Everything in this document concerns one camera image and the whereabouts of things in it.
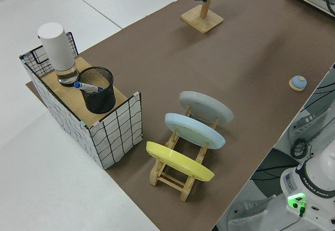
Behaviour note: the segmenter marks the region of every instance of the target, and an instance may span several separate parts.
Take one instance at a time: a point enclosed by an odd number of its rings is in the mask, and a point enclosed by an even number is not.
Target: pen
[[[91,92],[101,92],[105,90],[104,88],[94,86],[91,84],[87,84],[87,83],[81,83],[81,82],[75,82],[73,86],[77,89],[91,91]]]

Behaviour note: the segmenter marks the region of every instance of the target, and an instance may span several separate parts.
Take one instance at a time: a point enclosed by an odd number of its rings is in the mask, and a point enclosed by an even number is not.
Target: white lid
[[[37,30],[37,35],[43,39],[52,39],[60,36],[64,28],[59,23],[45,23]]]

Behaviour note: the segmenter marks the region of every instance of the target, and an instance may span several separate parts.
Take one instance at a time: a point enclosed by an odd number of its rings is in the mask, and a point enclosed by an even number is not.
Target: wooden board
[[[75,63],[79,72],[91,67],[91,65],[82,57],[76,58]],[[84,98],[81,91],[76,89],[75,87],[64,87],[63,85],[61,85],[58,82],[56,73],[54,71],[51,71],[42,76],[42,80],[71,109],[71,111],[73,111],[73,113],[88,126],[88,128],[91,128],[95,122],[99,121],[109,113],[108,112],[105,114],[94,114],[90,112],[85,106]],[[115,87],[114,94],[116,99],[114,108],[127,100],[127,98]]]
[[[217,27],[224,20],[221,16],[218,16],[211,10],[208,10],[207,16],[205,18],[201,18],[200,17],[201,10],[202,5],[198,5],[195,8],[192,8],[191,10],[182,14],[181,19],[190,24],[192,27],[199,30],[203,34]]]

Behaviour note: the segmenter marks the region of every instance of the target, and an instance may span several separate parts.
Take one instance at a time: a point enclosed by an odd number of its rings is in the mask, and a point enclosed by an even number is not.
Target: brown mat
[[[210,9],[225,20],[206,35],[180,19],[198,4],[179,0],[80,54],[109,68],[127,97],[142,93],[144,140],[107,172],[160,230],[211,230],[335,58],[334,19],[302,1],[214,0]],[[298,74],[308,81],[303,92],[288,85]],[[196,181],[186,203],[149,184],[154,159],[145,151],[148,140],[168,140],[164,115],[183,113],[181,91],[210,95],[235,114],[217,129],[226,145],[203,162],[215,177]],[[198,152],[184,141],[176,150]]]

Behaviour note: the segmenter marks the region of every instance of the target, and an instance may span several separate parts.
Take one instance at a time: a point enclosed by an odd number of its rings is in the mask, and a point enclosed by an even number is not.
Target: small round object
[[[202,164],[168,147],[148,141],[147,152],[169,167],[197,180],[210,181],[214,177],[214,173]]]
[[[195,91],[183,91],[179,94],[179,102],[189,113],[210,124],[220,118],[219,125],[227,124],[234,119],[233,112],[223,103],[205,94]]]
[[[307,85],[307,80],[301,75],[296,75],[290,79],[288,84],[295,91],[303,91]]]
[[[208,149],[220,149],[226,143],[220,133],[208,125],[184,115],[167,113],[165,124],[171,131],[177,130],[178,136],[198,146],[204,147],[209,144]]]

